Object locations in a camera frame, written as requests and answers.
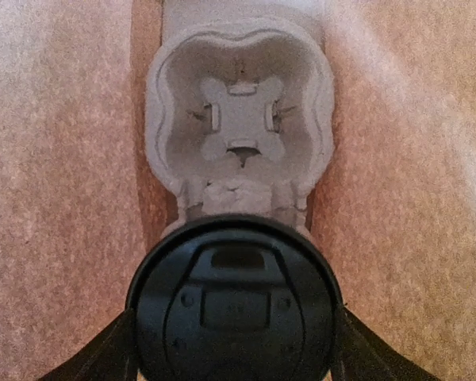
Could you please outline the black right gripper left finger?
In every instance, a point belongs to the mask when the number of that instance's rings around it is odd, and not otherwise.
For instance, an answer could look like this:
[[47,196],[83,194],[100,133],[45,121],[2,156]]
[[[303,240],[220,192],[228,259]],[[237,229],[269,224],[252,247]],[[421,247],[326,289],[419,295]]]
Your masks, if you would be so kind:
[[42,380],[137,379],[134,341],[135,313],[126,309],[72,358],[41,377]]

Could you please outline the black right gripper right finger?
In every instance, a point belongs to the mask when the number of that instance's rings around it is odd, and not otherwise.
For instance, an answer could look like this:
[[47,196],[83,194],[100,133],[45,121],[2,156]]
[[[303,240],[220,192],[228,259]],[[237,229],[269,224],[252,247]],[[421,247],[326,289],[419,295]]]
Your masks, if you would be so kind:
[[336,339],[332,358],[334,380],[436,380],[396,352],[349,309],[336,309]]

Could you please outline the black plastic cup lid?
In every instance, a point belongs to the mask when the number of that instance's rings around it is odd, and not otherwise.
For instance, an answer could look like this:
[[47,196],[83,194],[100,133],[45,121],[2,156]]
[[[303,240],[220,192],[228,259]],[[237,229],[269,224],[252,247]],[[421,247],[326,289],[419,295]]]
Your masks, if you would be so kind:
[[129,287],[148,380],[321,380],[342,296],[294,229],[251,215],[192,221],[143,259]]

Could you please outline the brown paper bag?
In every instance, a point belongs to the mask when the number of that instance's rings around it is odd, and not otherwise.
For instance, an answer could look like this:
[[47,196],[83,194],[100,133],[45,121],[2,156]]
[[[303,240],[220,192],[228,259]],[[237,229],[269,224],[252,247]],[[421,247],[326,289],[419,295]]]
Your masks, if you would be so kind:
[[[122,310],[175,218],[144,158],[165,1],[0,1],[0,380]],[[347,306],[443,380],[476,380],[476,1],[327,1],[336,150],[311,231]]]

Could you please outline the brown pulp cup carrier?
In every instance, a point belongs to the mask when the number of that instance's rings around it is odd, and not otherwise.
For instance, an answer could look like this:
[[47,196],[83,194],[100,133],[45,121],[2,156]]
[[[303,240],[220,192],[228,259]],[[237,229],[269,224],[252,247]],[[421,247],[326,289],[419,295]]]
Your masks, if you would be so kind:
[[217,214],[307,234],[334,151],[322,1],[166,1],[148,70],[145,151],[175,196],[173,231]]

